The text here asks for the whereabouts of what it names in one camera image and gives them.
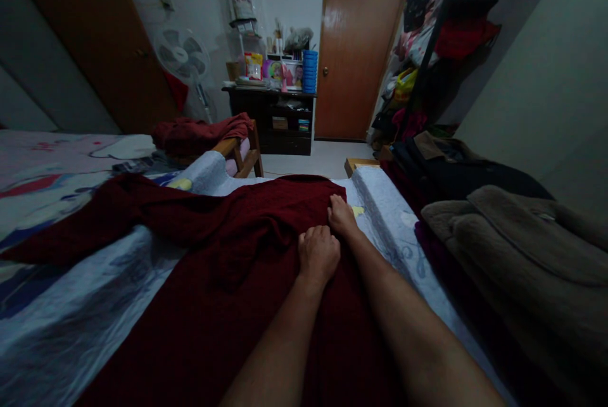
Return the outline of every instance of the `wall outlet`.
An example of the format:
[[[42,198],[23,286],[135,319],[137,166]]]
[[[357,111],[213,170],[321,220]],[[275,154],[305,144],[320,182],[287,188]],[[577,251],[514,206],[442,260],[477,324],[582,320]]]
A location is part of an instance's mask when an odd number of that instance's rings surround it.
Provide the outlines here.
[[[165,11],[175,11],[175,5],[172,0],[160,0],[160,4]]]

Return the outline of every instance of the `wooden door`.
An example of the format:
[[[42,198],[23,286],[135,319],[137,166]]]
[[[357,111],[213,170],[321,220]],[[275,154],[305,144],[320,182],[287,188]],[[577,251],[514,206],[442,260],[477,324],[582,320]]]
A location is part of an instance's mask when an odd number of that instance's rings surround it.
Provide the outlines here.
[[[315,138],[365,139],[404,2],[324,0]]]
[[[123,132],[179,115],[132,0],[34,2]]]

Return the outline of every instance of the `picture frame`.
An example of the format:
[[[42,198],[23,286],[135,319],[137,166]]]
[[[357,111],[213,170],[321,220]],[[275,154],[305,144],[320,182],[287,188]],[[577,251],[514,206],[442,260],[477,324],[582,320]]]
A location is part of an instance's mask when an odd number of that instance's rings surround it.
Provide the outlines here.
[[[295,60],[283,60],[282,61],[287,68],[287,90],[288,91],[301,91],[302,80],[304,78],[304,66],[302,61]]]

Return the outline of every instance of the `wooden desk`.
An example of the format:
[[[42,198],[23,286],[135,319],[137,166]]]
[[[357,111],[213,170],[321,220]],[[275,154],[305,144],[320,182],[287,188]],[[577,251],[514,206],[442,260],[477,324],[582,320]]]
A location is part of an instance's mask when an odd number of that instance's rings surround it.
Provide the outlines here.
[[[256,89],[224,87],[230,95],[233,115],[247,113],[255,119],[260,134],[260,150],[264,154],[310,155],[312,144],[312,105],[316,94],[302,92],[277,92]],[[277,107],[279,100],[299,100],[304,110]],[[286,118],[289,128],[277,130],[272,126],[272,117]],[[308,132],[298,130],[299,119],[309,121]]]

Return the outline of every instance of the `wooden wardrobe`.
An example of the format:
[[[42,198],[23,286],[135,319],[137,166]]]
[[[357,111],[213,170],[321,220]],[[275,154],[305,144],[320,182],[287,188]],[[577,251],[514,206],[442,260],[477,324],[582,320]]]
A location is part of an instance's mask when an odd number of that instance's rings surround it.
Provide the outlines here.
[[[126,134],[179,115],[132,0],[34,0]]]

